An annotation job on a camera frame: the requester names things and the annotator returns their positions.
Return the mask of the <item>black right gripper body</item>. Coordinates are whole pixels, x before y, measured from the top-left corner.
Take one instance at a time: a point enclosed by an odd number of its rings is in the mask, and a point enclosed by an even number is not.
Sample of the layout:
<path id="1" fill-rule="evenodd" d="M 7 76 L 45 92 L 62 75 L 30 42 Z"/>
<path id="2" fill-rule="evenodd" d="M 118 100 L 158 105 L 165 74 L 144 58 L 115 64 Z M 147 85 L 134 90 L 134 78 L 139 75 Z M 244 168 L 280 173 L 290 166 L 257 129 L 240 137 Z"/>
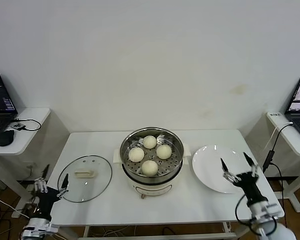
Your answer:
<path id="1" fill-rule="evenodd" d="M 252 176 L 252 172 L 244 172 L 238 174 L 237 177 L 239 180 L 235 181 L 233 185 L 243 190 L 247 198 L 248 206 L 268 201 L 268 199 L 261 194 L 256 184 L 257 180 L 259 179 L 258 175 Z"/>

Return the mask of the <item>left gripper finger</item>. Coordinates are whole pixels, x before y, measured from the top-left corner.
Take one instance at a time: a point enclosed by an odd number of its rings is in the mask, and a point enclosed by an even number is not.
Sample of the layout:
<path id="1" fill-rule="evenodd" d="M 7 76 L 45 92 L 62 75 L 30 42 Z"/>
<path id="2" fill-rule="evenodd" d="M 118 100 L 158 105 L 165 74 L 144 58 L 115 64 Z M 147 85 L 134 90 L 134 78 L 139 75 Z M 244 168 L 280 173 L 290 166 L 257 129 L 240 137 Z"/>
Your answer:
<path id="1" fill-rule="evenodd" d="M 34 192 L 35 193 L 48 193 L 46 177 L 49 171 L 50 165 L 48 164 L 42 171 L 41 177 L 34 181 Z"/>
<path id="2" fill-rule="evenodd" d="M 62 198 L 69 191 L 68 184 L 69 184 L 69 174 L 67 173 L 64 177 L 61 187 L 58 190 L 58 194 L 56 195 L 58 198 Z"/>

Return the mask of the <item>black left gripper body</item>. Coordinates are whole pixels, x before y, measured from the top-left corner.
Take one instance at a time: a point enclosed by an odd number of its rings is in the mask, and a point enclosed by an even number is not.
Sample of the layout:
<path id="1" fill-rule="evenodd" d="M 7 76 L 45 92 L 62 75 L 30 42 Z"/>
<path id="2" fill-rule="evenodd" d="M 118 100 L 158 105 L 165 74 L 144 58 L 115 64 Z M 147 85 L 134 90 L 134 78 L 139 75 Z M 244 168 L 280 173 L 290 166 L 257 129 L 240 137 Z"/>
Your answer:
<path id="1" fill-rule="evenodd" d="M 47 187 L 47 192 L 38 192 L 39 202 L 36 207 L 36 218 L 51 221 L 51 211 L 55 202 L 60 200 L 58 196 L 60 192 L 57 189 Z"/>

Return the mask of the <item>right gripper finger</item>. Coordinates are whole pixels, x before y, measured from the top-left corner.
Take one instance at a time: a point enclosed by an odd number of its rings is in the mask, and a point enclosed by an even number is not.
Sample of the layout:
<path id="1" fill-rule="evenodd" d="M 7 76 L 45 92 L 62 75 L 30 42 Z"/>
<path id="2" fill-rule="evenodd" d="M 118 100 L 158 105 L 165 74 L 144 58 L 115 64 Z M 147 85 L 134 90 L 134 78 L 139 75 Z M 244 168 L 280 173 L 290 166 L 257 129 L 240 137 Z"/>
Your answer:
<path id="1" fill-rule="evenodd" d="M 233 173 L 229 172 L 229 169 L 226 165 L 226 163 L 224 162 L 224 160 L 221 158 L 221 165 L 222 165 L 222 170 L 223 170 L 223 177 L 230 183 L 232 183 L 233 185 L 235 183 L 239 183 L 241 181 L 241 178 L 234 175 Z"/>
<path id="2" fill-rule="evenodd" d="M 248 165 L 251 167 L 251 175 L 252 177 L 258 177 L 258 165 L 255 164 L 255 162 L 253 161 L 253 159 L 246 154 L 245 152 L 243 152 L 243 155 L 248 163 Z"/>

